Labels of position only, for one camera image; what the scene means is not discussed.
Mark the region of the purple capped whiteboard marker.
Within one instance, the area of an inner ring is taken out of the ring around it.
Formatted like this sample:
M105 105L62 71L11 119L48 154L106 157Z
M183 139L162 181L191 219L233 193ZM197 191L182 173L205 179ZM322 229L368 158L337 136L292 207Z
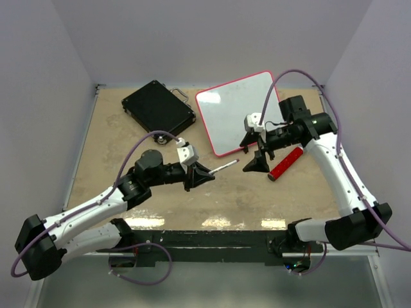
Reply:
M226 169L226 168L228 168L228 167L231 167L231 166L237 164L239 161L240 161L240 160L237 158L237 159L235 159L235 160L233 160L233 161L230 161L230 162L228 162L228 163L226 163L226 164L224 164L224 165L222 165L222 166L217 167L216 169L213 169L213 170L209 171L208 174L209 174L209 175L214 175L215 173L220 172L221 170L224 170L224 169Z

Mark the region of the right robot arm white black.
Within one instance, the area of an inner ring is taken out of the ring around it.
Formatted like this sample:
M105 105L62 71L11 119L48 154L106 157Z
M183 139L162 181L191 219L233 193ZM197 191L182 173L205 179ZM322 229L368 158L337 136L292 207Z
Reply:
M329 243L336 250L345 250L377 238L382 224L392 216L388 203L379 203L359 179L345 151L337 143L337 127L325 113L311 114L302 96L280 102L285 121L275 130L266 130L259 121L260 113L244 119L246 135L241 145L256 143L254 158L244 172L269 172L268 159L275 150L300 144L316 161L327 180L338 205L339 217L334 219L300 219L290 223L286 231L286 245L293 252L301 252L311 241Z

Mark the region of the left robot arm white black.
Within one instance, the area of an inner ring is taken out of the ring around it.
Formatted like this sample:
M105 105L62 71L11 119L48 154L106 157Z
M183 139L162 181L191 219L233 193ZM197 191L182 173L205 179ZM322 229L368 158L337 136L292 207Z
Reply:
M132 247L130 227L119 220L96 228L96 224L144 203L154 186L182 183L190 191L215 179L198 162L191 146L177 150L178 162L165 164L160 151L147 150L127 173L93 199L60 214L40 219L34 214L24 220L15 242L18 253L11 275L19 277L19 262L32 280L54 273L63 262L79 255L105 249L125 252Z

